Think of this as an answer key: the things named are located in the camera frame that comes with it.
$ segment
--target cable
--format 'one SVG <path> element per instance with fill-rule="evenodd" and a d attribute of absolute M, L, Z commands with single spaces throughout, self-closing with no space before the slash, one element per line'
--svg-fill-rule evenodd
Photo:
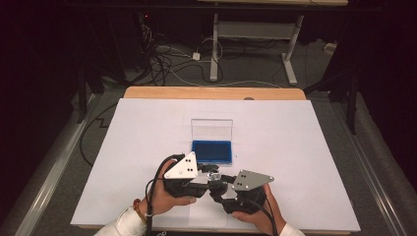
<path fill-rule="evenodd" d="M 217 43 L 217 45 L 220 47 L 220 55 L 217 57 L 217 60 L 221 58 L 221 56 L 223 55 L 223 47 L 221 46 L 220 42 L 217 40 L 214 40 L 211 37 L 208 37 L 206 39 L 204 39 L 201 43 L 201 45 L 203 45 L 204 42 L 208 41 L 208 40 L 212 40 L 213 42 Z"/>
<path fill-rule="evenodd" d="M 184 53 L 183 51 L 181 51 L 181 50 L 179 50 L 179 49 L 176 49 L 176 48 L 173 48 L 173 47 L 171 47 L 171 46 L 157 46 L 157 47 L 164 47 L 164 48 L 169 48 L 169 50 L 167 51 L 167 52 L 169 52 L 170 50 L 174 50 L 174 51 L 178 51 L 178 52 L 181 52 L 182 54 L 182 56 L 184 56 L 184 57 L 188 57 L 188 58 L 191 58 L 191 56 L 189 56 L 189 55 L 187 55 L 186 53 Z"/>
<path fill-rule="evenodd" d="M 313 0 L 310 0 L 310 2 L 313 3 L 314 5 L 321 6 L 319 3 L 317 3 L 317 2 L 315 2 Z"/>
<path fill-rule="evenodd" d="M 91 166 L 91 167 L 92 167 L 92 163 L 86 158 L 86 155 L 84 154 L 84 151 L 83 151 L 83 138 L 84 138 L 84 135 L 86 134 L 87 130 L 92 125 L 92 123 L 94 123 L 95 120 L 98 120 L 98 117 L 100 117 L 102 114 L 104 114 L 106 111 L 108 111 L 110 108 L 112 108 L 113 106 L 116 106 L 116 105 L 117 105 L 117 102 L 114 103 L 114 104 L 112 104 L 112 105 L 110 105 L 109 107 L 105 108 L 103 111 L 101 111 L 93 120 L 91 120 L 89 122 L 89 124 L 86 126 L 86 128 L 81 133 L 81 136 L 80 136 L 80 153 L 81 153 L 81 156 L 83 157 L 83 160 L 89 166 Z"/>
<path fill-rule="evenodd" d="M 149 35 L 148 45 L 147 45 L 147 47 L 145 48 L 145 50 L 146 50 L 146 49 L 148 49 L 148 48 L 150 47 L 150 42 L 152 41 L 152 31 L 150 30 L 150 28 L 149 28 L 149 27 L 147 27 L 147 26 L 145 26 L 145 25 L 144 25 L 144 28 L 145 28 L 145 29 L 147 29 L 147 32 L 146 32 L 146 34 L 145 34 L 145 40 L 148 38 L 148 35 Z"/>
<path fill-rule="evenodd" d="M 304 56 L 304 78 L 306 80 L 306 88 L 309 86 L 309 81 L 307 80 L 307 50 L 309 49 L 310 43 L 306 46 L 306 55 Z"/>
<path fill-rule="evenodd" d="M 266 210 L 266 209 L 264 209 L 261 205 L 259 205 L 258 203 L 256 203 L 256 202 L 254 202 L 254 201 L 252 201 L 252 200 L 249 200 L 249 199 L 242 199 L 242 202 L 243 203 L 247 203 L 247 204 L 251 204 L 251 205 L 253 205 L 253 206 L 256 206 L 258 209 L 260 209 L 266 216 L 267 216 L 267 218 L 269 219 L 269 221 L 270 221 L 270 224 L 271 224 L 271 226 L 272 226 L 272 235 L 273 236 L 278 236 L 278 231 L 277 231 L 277 229 L 276 229 L 276 223 L 275 223 L 275 220 L 274 220 L 274 218 L 273 218 L 273 214 L 272 214 L 272 211 L 270 212 L 270 214 L 269 214 L 269 212 Z"/>
<path fill-rule="evenodd" d="M 275 84 L 275 78 L 274 78 L 274 76 L 276 75 L 276 74 L 278 74 L 281 70 L 282 70 L 282 66 L 278 69 L 278 70 L 276 70 L 276 72 L 275 73 L 273 73 L 273 75 L 271 76 L 272 77 L 272 81 L 273 81 L 273 84 Z"/>
<path fill-rule="evenodd" d="M 224 44 L 225 44 L 224 42 L 221 42 L 222 45 L 223 45 L 222 46 L 222 48 L 223 48 L 223 52 L 222 52 L 223 56 L 222 57 L 226 58 L 226 59 L 238 59 L 238 58 L 244 56 L 246 54 L 246 52 L 248 52 L 248 51 L 257 51 L 257 50 L 260 50 L 260 49 L 270 49 L 270 48 L 275 47 L 279 42 L 281 42 L 280 39 L 268 39 L 268 40 L 257 40 L 257 41 L 255 41 L 253 39 L 249 39 L 248 41 L 244 41 L 243 39 L 245 39 L 245 38 L 238 38 L 238 40 L 233 40 L 233 39 L 227 38 L 227 37 L 220 37 L 219 40 L 230 41 L 230 42 L 233 42 L 233 43 L 239 43 L 242 47 L 242 52 L 238 56 L 227 57 L 227 56 L 225 56 L 225 51 L 226 50 L 239 50 L 239 48 L 227 47 L 227 46 L 224 46 Z M 257 43 L 264 43 L 264 42 L 266 42 L 265 45 L 255 45 Z"/>
<path fill-rule="evenodd" d="M 272 217 L 273 222 L 276 222 L 276 221 L 275 221 L 275 216 L 273 216 L 272 207 L 270 206 L 270 202 L 269 202 L 268 198 L 266 198 L 266 200 L 267 200 L 267 203 L 268 203 L 268 207 L 269 207 L 269 211 L 270 211 L 270 216 Z"/>
<path fill-rule="evenodd" d="M 168 75 L 169 71 L 166 70 L 166 68 L 169 68 L 169 64 L 167 64 L 165 61 L 163 61 L 162 59 L 164 59 L 162 57 L 162 59 L 160 59 L 159 57 L 155 56 L 152 58 L 153 61 L 153 65 L 157 65 L 159 66 L 159 70 L 155 70 L 153 68 L 152 65 L 152 70 L 150 71 L 151 77 L 152 77 L 152 82 L 157 86 L 157 83 L 159 81 L 162 81 L 162 86 L 165 86 L 165 82 L 166 82 L 166 76 Z"/>
<path fill-rule="evenodd" d="M 153 200 L 153 194 L 154 194 L 154 191 L 155 191 L 156 181 L 159 179 L 158 178 L 159 173 L 160 173 L 162 167 L 165 165 L 166 162 L 168 162 L 170 159 L 178 160 L 180 157 L 184 157 L 184 154 L 179 154 L 179 155 L 174 154 L 174 155 L 170 155 L 170 156 L 166 157 L 162 161 L 162 163 L 160 163 L 159 167 L 157 168 L 157 171 L 155 173 L 155 177 L 152 180 L 150 180 L 147 184 L 147 188 L 148 188 L 149 184 L 151 183 L 149 194 L 146 197 L 147 205 L 148 205 L 148 210 L 147 210 L 147 214 L 146 214 L 146 217 L 147 217 L 147 233 L 146 233 L 146 235 L 147 236 L 150 236 L 151 230 L 152 230 L 152 218 L 153 218 L 152 200 Z"/>
<path fill-rule="evenodd" d="M 280 86 L 276 86 L 274 84 L 270 84 L 270 83 L 267 83 L 267 82 L 260 82 L 260 81 L 242 81 L 242 82 L 234 82 L 234 83 L 228 83 L 228 84 L 222 84 L 222 85 L 215 85 L 215 86 L 202 86 L 202 85 L 199 85 L 199 84 L 194 84 L 194 83 L 191 83 L 191 82 L 184 81 L 182 78 L 180 78 L 173 71 L 170 71 L 170 73 L 172 73 L 172 75 L 174 75 L 182 83 L 187 84 L 187 85 L 190 85 L 190 86 L 195 86 L 195 87 L 215 88 L 215 87 L 227 87 L 227 86 L 233 86 L 233 85 L 239 85 L 239 84 L 246 84 L 246 83 L 256 83 L 256 84 L 263 84 L 263 85 L 268 85 L 268 86 L 271 86 L 271 87 L 276 87 L 276 88 L 282 89 L 282 87 L 280 87 Z"/>
<path fill-rule="evenodd" d="M 185 69 L 185 68 L 187 68 L 187 67 L 192 67 L 192 66 L 196 66 L 196 67 L 199 67 L 199 68 L 200 68 L 200 70 L 201 70 L 201 72 L 202 72 L 202 78 L 203 78 L 203 80 L 205 81 L 205 80 L 206 80 L 206 79 L 205 79 L 205 73 L 204 73 L 203 67 L 201 67 L 200 65 L 188 65 L 188 66 L 185 66 L 185 67 L 182 67 L 182 68 L 180 68 L 180 69 L 176 70 L 176 71 L 175 71 L 175 72 L 173 72 L 173 73 L 179 72 L 179 71 L 181 71 L 181 70 L 183 70 L 183 69 Z"/>

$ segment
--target white desk leg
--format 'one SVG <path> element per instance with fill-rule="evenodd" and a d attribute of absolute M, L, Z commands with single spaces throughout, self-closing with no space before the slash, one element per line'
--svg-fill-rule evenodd
<path fill-rule="evenodd" d="M 217 39 L 218 39 L 218 14 L 214 14 L 214 21 L 212 24 L 212 53 L 211 64 L 209 69 L 209 79 L 213 82 L 217 81 Z"/>
<path fill-rule="evenodd" d="M 291 55 L 294 51 L 295 43 L 297 42 L 298 33 L 300 32 L 301 24 L 303 23 L 304 16 L 299 16 L 297 19 L 297 23 L 295 24 L 295 27 L 291 33 L 291 39 L 289 42 L 289 49 L 287 53 L 282 53 L 282 63 L 284 64 L 284 69 L 287 74 L 287 78 L 289 83 L 292 86 L 297 85 L 297 79 L 295 78 L 294 70 L 291 66 Z"/>

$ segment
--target wrist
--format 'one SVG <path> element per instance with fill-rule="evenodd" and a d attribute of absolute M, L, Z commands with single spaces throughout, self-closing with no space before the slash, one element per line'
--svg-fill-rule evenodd
<path fill-rule="evenodd" d="M 148 204 L 146 200 L 140 201 L 139 199 L 135 199 L 133 202 L 133 209 L 141 218 L 142 223 L 147 224 L 147 218 L 145 217 L 147 213 Z"/>
<path fill-rule="evenodd" d="M 284 229 L 286 221 L 283 217 L 276 217 L 275 218 L 275 224 L 276 224 L 276 230 L 278 231 L 278 234 L 282 232 L 282 229 Z"/>

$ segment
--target white cable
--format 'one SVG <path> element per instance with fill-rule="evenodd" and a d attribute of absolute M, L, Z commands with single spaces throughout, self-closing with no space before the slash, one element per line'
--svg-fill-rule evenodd
<path fill-rule="evenodd" d="M 222 84 L 222 85 L 215 85 L 215 86 L 202 86 L 202 85 L 198 85 L 198 84 L 194 84 L 194 83 L 190 83 L 190 82 L 184 81 L 175 72 L 171 71 L 171 69 L 169 69 L 169 68 L 168 68 L 168 71 L 170 73 L 172 73 L 172 75 L 174 75 L 176 78 L 178 78 L 178 80 L 180 80 L 182 83 L 187 84 L 187 85 L 190 85 L 190 86 L 195 86 L 195 87 L 211 87 L 211 88 L 215 88 L 215 87 L 227 87 L 227 86 L 233 86 L 233 85 L 238 85 L 238 84 L 246 84 L 246 83 L 256 83 L 256 84 L 263 84 L 263 85 L 268 85 L 268 86 L 271 86 L 271 87 L 276 87 L 276 88 L 282 89 L 282 87 L 280 87 L 280 86 L 276 86 L 274 84 L 270 84 L 270 83 L 267 83 L 267 82 L 260 82 L 260 81 L 242 81 L 242 82 L 234 82 L 234 83 Z"/>
<path fill-rule="evenodd" d="M 156 236 L 165 236 L 165 235 L 166 235 L 166 231 L 156 234 Z"/>
<path fill-rule="evenodd" d="M 183 52 L 183 51 L 181 51 L 181 50 L 179 50 L 179 49 L 176 49 L 176 48 L 174 48 L 174 47 L 170 47 L 170 46 L 157 46 L 157 47 L 163 47 L 163 48 L 169 48 L 170 50 L 174 50 L 174 51 L 178 51 L 178 52 L 181 52 L 182 54 L 177 54 L 176 56 L 185 56 L 185 57 L 188 57 L 188 58 L 191 58 L 191 56 L 189 56 L 189 55 L 187 55 L 185 52 Z"/>
<path fill-rule="evenodd" d="M 219 42 L 219 41 L 214 40 L 212 37 L 208 37 L 208 38 L 204 39 L 204 40 L 200 43 L 200 45 L 203 45 L 203 43 L 204 43 L 204 42 L 206 42 L 206 41 L 208 41 L 208 40 L 211 40 L 211 41 L 216 42 L 216 43 L 217 43 L 217 45 L 220 47 L 220 55 L 217 57 L 217 60 L 218 60 L 218 59 L 220 59 L 220 58 L 221 58 L 221 56 L 223 55 L 223 47 L 221 46 L 221 44 L 220 44 L 220 42 Z"/>

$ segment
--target white sleeve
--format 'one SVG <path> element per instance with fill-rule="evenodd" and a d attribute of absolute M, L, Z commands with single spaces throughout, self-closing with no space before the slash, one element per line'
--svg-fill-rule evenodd
<path fill-rule="evenodd" d="M 126 208 L 116 220 L 102 227 L 95 236 L 142 236 L 147 226 L 130 206 Z"/>
<path fill-rule="evenodd" d="M 279 236 L 302 236 L 303 232 L 286 223 Z"/>

